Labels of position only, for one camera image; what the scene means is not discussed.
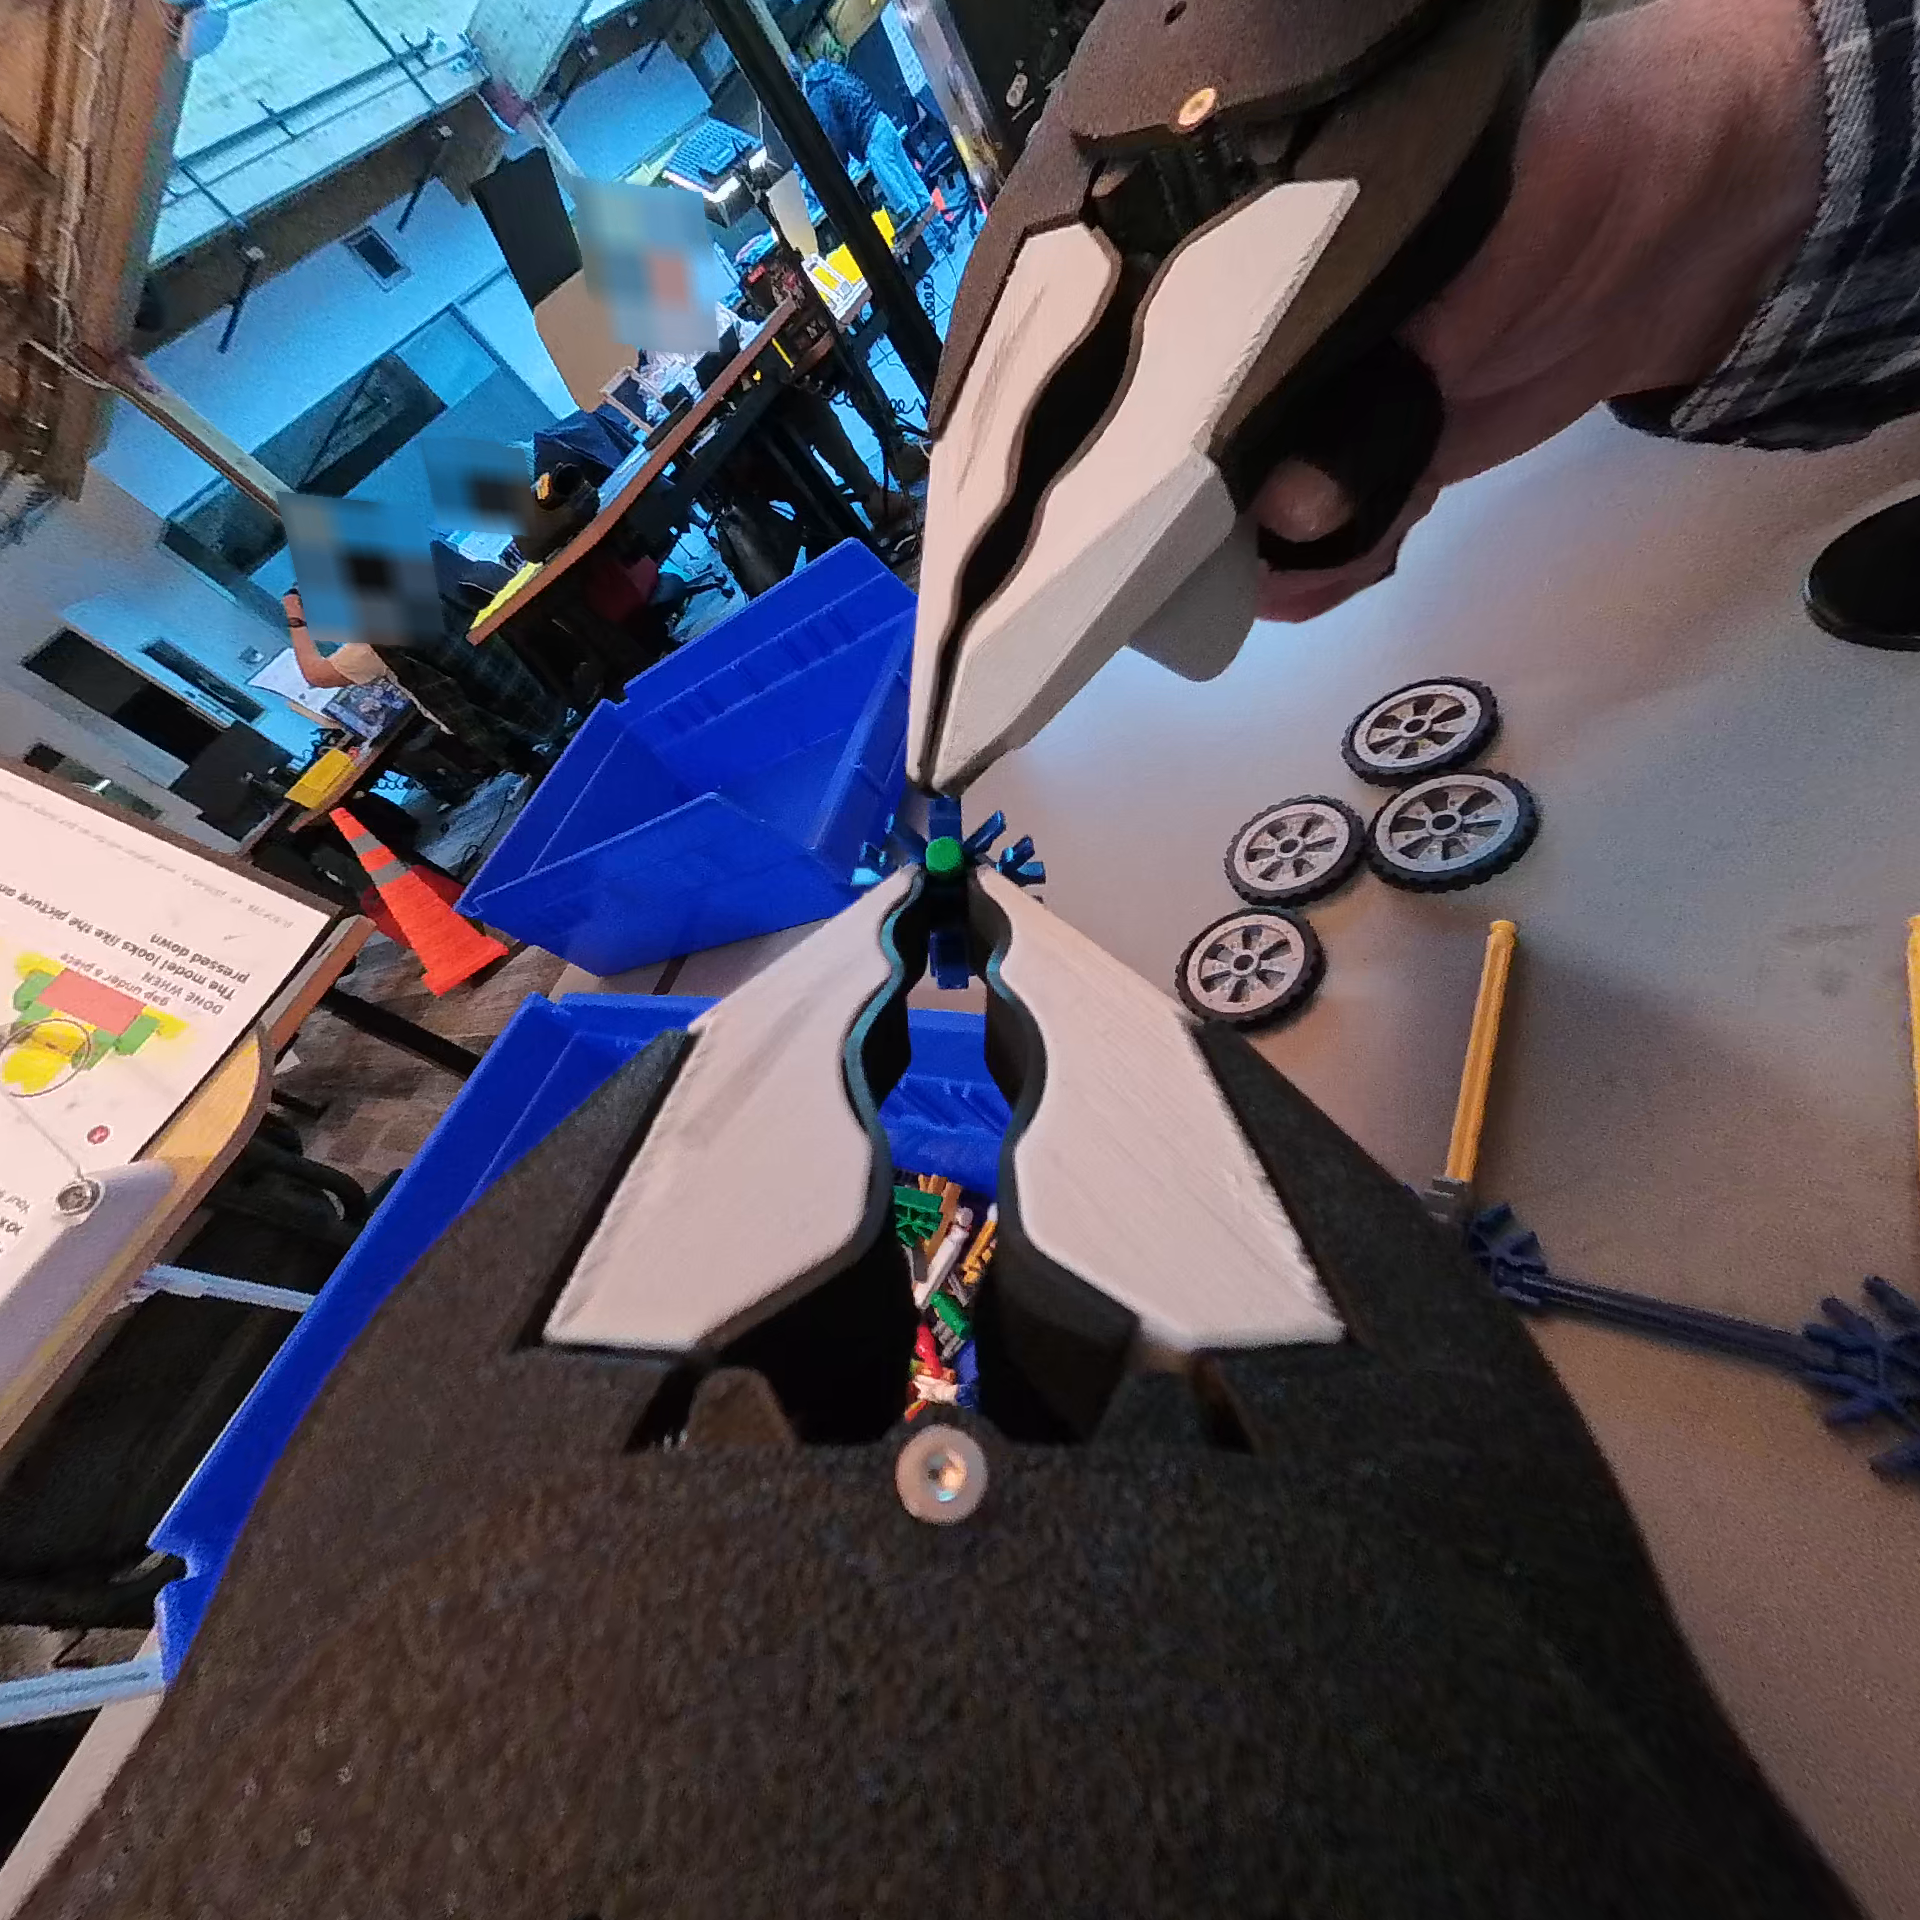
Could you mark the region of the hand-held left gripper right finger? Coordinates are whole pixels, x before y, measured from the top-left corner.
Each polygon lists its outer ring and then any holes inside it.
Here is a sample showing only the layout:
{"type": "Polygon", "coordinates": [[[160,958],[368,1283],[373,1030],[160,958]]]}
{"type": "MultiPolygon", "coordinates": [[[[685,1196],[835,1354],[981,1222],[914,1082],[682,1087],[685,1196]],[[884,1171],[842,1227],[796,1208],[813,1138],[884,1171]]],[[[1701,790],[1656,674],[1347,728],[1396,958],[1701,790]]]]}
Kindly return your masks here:
{"type": "Polygon", "coordinates": [[[1036,1251],[1131,1313],[1153,1359],[1329,1346],[1345,1323],[1197,1022],[1010,881],[978,876],[992,986],[1040,1044],[1012,1138],[1036,1251]]]}

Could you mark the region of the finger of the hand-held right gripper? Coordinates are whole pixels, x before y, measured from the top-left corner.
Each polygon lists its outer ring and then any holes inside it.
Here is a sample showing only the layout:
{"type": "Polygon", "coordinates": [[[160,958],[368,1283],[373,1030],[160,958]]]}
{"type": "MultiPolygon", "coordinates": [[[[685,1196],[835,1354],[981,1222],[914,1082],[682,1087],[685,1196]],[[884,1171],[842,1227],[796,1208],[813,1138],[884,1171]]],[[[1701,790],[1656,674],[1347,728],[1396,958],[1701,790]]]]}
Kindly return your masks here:
{"type": "Polygon", "coordinates": [[[913,787],[954,787],[938,752],[969,619],[966,569],[1014,504],[1024,435],[1048,384],[1093,334],[1118,276],[1118,252],[1089,227],[1028,235],[932,442],[907,689],[913,787]]]}
{"type": "Polygon", "coordinates": [[[938,752],[954,787],[930,793],[965,793],[1121,650],[1186,682],[1232,665],[1257,618],[1257,554],[1212,444],[1358,195],[1352,178],[1272,186],[1153,282],[1114,408],[966,614],[938,752]]]}

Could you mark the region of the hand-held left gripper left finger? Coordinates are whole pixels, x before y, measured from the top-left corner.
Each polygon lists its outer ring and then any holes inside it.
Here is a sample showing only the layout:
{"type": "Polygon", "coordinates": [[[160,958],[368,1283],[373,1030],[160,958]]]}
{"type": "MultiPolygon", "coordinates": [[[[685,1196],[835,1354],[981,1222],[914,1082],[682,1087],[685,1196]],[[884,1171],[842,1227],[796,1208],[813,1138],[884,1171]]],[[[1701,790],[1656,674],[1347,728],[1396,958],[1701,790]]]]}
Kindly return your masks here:
{"type": "Polygon", "coordinates": [[[547,1343],[715,1354],[853,1254],[875,1143],[846,1047],[896,979],[882,934],[914,886],[914,871],[877,882],[698,1017],[547,1343]]]}

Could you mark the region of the blue snowflake connector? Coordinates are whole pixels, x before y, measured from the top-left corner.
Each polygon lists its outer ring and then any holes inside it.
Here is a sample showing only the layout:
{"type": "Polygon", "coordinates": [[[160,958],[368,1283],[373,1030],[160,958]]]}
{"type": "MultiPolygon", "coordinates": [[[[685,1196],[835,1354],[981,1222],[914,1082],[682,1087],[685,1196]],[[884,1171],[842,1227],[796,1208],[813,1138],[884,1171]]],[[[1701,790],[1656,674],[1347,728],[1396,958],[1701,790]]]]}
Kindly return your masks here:
{"type": "Polygon", "coordinates": [[[1038,889],[1048,881],[1048,867],[1028,835],[1002,849],[1002,836],[1006,835],[1004,811],[994,811],[969,831],[957,798],[928,796],[922,824],[893,817],[880,841],[861,846],[850,876],[856,889],[872,889],[905,867],[918,867],[923,871],[925,841],[938,835],[962,840],[969,855],[965,876],[954,881],[928,876],[923,887],[928,902],[925,968],[939,991],[957,993],[969,986],[974,975],[974,936],[969,930],[972,878],[976,873],[997,873],[1019,889],[1038,889]]]}
{"type": "Polygon", "coordinates": [[[1554,1273],[1534,1231],[1508,1206],[1484,1208],[1466,1227],[1467,1254],[1492,1290],[1525,1310],[1545,1310],[1554,1273]]]}
{"type": "Polygon", "coordinates": [[[1804,1323],[1804,1380],[1825,1398],[1834,1431],[1893,1433],[1867,1465],[1874,1474],[1918,1483],[1918,1304],[1880,1276],[1861,1283],[1861,1305],[1829,1297],[1804,1323]]]}

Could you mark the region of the person's right forearm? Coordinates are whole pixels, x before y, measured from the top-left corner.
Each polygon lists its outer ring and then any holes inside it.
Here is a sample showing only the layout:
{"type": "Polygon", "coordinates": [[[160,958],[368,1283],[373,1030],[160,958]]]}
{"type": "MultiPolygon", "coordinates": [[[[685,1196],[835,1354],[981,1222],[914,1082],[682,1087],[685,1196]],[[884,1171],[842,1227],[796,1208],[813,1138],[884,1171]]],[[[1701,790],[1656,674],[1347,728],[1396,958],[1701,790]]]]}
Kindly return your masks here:
{"type": "Polygon", "coordinates": [[[1918,409],[1918,6],[1812,3],[1816,217],[1718,364],[1611,415],[1653,440],[1856,444],[1918,409]]]}

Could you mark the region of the person's right hand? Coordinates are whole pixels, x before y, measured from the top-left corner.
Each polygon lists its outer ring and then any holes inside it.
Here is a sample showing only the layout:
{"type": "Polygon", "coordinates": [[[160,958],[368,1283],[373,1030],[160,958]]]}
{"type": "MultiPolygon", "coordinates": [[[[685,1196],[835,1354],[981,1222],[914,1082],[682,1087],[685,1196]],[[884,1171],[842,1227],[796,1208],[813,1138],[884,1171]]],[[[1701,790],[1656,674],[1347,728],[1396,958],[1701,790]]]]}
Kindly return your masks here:
{"type": "Polygon", "coordinates": [[[1380,543],[1266,569],[1307,622],[1389,576],[1440,494],[1610,400],[1717,371],[1812,227],[1825,81],[1801,3],[1658,3],[1581,20],[1526,104],[1501,220],[1404,329],[1448,423],[1380,543]]]}

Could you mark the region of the pile of colourful construction pieces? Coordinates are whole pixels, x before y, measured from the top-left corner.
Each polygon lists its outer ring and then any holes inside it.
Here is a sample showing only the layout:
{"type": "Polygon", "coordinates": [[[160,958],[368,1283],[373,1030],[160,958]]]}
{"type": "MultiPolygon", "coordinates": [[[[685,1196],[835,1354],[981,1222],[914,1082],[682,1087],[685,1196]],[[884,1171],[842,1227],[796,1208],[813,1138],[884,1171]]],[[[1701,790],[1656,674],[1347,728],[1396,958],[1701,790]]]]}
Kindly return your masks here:
{"type": "Polygon", "coordinates": [[[998,1243],[998,1208],[938,1172],[902,1172],[893,1187],[896,1236],[917,1313],[902,1417],[978,1407],[976,1300],[998,1243]]]}

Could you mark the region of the grey toy wheel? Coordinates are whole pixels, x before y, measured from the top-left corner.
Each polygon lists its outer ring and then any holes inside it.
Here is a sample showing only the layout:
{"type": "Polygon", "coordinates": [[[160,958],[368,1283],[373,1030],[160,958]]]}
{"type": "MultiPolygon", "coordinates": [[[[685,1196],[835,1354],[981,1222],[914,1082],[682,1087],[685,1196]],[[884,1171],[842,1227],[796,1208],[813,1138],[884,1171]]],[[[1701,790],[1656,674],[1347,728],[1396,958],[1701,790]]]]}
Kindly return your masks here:
{"type": "Polygon", "coordinates": [[[1203,1022],[1262,1030],[1296,1020],[1329,969],[1310,921],[1276,905],[1242,905],[1203,927],[1174,968],[1174,993],[1203,1022]]]}
{"type": "Polygon", "coordinates": [[[1501,728],[1498,695],[1475,680],[1417,680],[1368,704],[1340,739],[1347,769],[1404,790],[1475,764],[1501,728]]]}
{"type": "Polygon", "coordinates": [[[1262,807],[1234,832],[1220,865],[1238,902],[1292,911],[1340,891],[1363,860],[1358,810],[1302,796],[1262,807]]]}
{"type": "Polygon", "coordinates": [[[1434,775],[1393,793],[1368,824],[1363,857],[1410,895],[1451,895],[1514,870],[1540,831],[1525,783],[1489,771],[1434,775]]]}

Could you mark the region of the black pole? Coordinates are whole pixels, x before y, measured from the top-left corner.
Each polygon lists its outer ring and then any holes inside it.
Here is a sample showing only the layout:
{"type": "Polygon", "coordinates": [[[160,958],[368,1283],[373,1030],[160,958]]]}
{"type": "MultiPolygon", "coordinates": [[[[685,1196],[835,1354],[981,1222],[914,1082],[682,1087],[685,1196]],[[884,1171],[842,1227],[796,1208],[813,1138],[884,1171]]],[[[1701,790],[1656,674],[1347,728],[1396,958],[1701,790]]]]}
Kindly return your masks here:
{"type": "Polygon", "coordinates": [[[922,307],[917,283],[905,276],[891,243],[880,238],[873,214],[856,193],[818,118],[804,102],[804,92],[789,70],[784,43],[753,3],[705,3],[705,11],[849,246],[902,368],[923,402],[932,402],[942,340],[922,307]]]}

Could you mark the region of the empty blue bin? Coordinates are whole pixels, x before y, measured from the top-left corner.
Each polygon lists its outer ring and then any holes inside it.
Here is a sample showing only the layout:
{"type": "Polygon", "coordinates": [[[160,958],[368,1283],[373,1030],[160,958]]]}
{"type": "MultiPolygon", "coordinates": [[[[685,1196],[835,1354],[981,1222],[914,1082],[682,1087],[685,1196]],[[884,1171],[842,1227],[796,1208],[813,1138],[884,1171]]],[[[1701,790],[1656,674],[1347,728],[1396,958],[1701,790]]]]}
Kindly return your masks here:
{"type": "Polygon", "coordinates": [[[829,920],[902,793],[914,625],[837,545],[594,706],[462,912],[596,976],[829,920]]]}

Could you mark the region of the wooden office desk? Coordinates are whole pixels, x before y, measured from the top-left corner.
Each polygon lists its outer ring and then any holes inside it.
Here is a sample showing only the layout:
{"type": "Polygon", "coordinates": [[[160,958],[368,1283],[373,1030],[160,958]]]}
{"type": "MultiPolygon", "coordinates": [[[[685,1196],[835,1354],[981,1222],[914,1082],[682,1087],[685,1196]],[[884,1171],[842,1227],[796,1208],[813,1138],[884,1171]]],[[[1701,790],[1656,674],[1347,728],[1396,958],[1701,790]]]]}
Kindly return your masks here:
{"type": "Polygon", "coordinates": [[[656,447],[637,448],[628,463],[618,466],[609,483],[598,489],[596,514],[576,530],[547,560],[526,567],[493,601],[489,601],[475,618],[468,632],[468,644],[480,648],[506,633],[517,618],[529,616],[540,596],[558,587],[568,574],[586,563],[594,550],[612,537],[622,520],[640,504],[645,492],[701,438],[707,426],[717,419],[726,404],[755,392],[760,382],[756,368],[761,360],[777,347],[781,329],[800,314],[803,300],[784,297],[777,308],[755,329],[748,343],[726,362],[723,372],[709,388],[691,404],[682,420],[677,420],[656,447]]]}

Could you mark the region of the orange traffic cone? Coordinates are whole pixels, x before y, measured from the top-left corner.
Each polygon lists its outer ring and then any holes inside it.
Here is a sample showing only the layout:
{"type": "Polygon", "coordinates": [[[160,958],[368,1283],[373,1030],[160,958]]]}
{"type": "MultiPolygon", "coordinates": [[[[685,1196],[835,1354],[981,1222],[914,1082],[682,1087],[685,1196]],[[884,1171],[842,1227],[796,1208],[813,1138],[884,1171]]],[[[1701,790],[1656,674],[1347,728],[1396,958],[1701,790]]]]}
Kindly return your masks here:
{"type": "Polygon", "coordinates": [[[416,953],[428,993],[444,1000],[510,966],[508,944],[468,921],[416,865],[386,849],[348,807],[334,807],[329,822],[386,905],[402,943],[416,953]]]}

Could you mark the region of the long blue rod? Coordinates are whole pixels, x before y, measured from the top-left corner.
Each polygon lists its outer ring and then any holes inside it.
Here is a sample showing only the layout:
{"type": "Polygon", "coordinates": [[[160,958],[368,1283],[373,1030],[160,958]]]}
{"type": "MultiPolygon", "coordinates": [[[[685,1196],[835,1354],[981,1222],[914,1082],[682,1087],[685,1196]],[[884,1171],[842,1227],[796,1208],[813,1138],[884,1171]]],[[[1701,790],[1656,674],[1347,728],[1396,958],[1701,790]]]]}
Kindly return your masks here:
{"type": "Polygon", "coordinates": [[[1722,1359],[1754,1360],[1792,1376],[1809,1376],[1819,1366],[1817,1344],[1804,1335],[1729,1313],[1664,1304],[1630,1290],[1554,1276],[1505,1281],[1500,1290],[1514,1305],[1532,1313],[1576,1313],[1614,1330],[1666,1339],[1722,1359]]]}

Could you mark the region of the printed instruction sheet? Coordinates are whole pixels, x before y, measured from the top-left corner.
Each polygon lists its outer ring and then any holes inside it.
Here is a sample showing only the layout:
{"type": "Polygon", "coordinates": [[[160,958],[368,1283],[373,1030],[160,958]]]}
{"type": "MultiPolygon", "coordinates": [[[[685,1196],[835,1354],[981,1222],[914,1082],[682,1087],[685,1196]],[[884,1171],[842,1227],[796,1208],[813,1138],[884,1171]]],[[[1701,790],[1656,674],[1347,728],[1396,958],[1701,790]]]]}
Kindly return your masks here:
{"type": "Polygon", "coordinates": [[[89,793],[3,772],[3,1276],[110,1187],[302,971],[334,911],[89,793]]]}

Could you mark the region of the black oval object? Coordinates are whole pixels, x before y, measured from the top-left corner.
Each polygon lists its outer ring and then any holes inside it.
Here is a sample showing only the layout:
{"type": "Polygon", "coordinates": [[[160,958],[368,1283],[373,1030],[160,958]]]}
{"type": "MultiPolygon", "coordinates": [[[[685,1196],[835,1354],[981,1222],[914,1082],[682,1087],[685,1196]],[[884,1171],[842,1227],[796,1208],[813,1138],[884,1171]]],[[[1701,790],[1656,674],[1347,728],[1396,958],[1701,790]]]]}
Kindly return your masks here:
{"type": "Polygon", "coordinates": [[[1829,636],[1890,654],[1918,651],[1918,497],[1830,539],[1804,580],[1809,618],[1829,636]]]}

